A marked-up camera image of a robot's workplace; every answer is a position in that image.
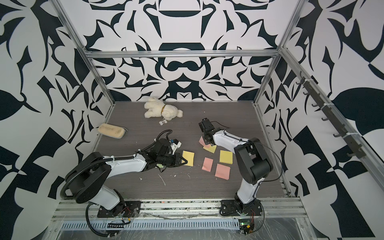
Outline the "yellow memo pad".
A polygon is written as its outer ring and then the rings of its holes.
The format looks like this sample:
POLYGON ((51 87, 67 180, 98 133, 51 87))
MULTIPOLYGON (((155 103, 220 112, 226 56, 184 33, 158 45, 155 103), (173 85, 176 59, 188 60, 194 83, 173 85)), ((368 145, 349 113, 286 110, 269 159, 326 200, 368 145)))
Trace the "yellow memo pad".
POLYGON ((193 167, 194 166, 194 157, 195 153, 183 151, 183 158, 187 161, 186 166, 193 167))

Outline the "large pink memo pad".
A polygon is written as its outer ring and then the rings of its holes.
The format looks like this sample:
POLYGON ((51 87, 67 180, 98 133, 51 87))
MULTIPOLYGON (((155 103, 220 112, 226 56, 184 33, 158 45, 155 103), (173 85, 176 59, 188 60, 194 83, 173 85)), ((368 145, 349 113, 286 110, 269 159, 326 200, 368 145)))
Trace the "large pink memo pad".
POLYGON ((225 165, 217 164, 216 172, 215 172, 215 177, 224 179, 224 180, 229 180, 230 179, 230 171, 231 168, 225 165))

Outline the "torn pink memo page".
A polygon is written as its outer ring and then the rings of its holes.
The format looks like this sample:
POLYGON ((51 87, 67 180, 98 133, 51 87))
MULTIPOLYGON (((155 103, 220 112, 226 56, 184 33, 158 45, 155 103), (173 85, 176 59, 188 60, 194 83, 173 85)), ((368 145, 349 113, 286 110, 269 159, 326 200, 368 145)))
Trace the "torn pink memo page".
POLYGON ((199 143, 200 143, 204 148, 209 149, 209 148, 211 147, 210 144, 208 144, 208 145, 205 144, 205 141, 204 141, 203 137, 200 137, 200 139, 199 139, 199 143))

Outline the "torn yellow memo page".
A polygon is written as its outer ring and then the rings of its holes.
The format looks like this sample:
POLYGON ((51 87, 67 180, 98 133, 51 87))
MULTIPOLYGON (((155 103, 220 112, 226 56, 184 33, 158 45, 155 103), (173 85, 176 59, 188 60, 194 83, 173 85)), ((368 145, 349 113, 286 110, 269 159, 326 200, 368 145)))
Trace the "torn yellow memo page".
POLYGON ((204 146, 203 149, 214 154, 217 149, 217 146, 204 146))

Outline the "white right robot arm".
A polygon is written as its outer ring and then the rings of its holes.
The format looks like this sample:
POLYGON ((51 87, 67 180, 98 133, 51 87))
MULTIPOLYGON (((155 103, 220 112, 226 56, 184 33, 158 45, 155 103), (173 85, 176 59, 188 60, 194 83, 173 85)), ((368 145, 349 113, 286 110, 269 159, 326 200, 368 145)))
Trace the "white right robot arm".
POLYGON ((274 170, 272 158, 267 151, 279 155, 272 148, 264 145, 259 139, 244 139, 228 133, 226 127, 214 127, 213 123, 204 118, 199 123, 203 133, 203 140, 207 145, 222 147, 236 156, 239 171, 243 178, 241 186, 235 195, 235 201, 247 205, 256 200, 256 193, 264 182, 274 182, 281 178, 283 171, 273 180, 267 180, 268 175, 274 170))

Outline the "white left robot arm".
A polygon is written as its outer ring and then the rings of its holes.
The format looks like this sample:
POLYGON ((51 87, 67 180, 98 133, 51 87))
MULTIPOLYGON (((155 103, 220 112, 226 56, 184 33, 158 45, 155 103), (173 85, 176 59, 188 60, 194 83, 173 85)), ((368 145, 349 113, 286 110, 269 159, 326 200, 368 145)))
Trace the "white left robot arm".
POLYGON ((91 153, 65 177, 60 197, 75 200, 78 204, 90 203, 101 206, 114 214, 126 208, 124 198, 117 190, 105 185, 107 179, 127 173, 139 173, 163 166, 177 168, 188 163, 177 149, 178 140, 156 139, 148 147, 130 156, 103 156, 91 153))

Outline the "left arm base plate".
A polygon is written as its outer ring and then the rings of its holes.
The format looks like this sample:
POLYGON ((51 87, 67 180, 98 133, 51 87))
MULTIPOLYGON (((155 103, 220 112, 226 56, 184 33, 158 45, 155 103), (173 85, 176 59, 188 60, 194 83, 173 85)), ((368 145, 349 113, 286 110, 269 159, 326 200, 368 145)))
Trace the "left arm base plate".
POLYGON ((138 216, 141 210, 141 201, 125 201, 119 203, 112 210, 107 210, 104 207, 99 208, 98 218, 131 218, 138 216))

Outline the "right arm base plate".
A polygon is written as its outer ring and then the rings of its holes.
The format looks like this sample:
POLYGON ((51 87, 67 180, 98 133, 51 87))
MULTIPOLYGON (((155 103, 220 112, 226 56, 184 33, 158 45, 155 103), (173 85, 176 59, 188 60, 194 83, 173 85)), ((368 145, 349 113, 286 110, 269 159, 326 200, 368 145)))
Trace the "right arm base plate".
POLYGON ((262 204, 259 200, 252 200, 248 204, 243 204, 240 200, 221 200, 219 211, 221 216, 261 216, 263 213, 262 204))

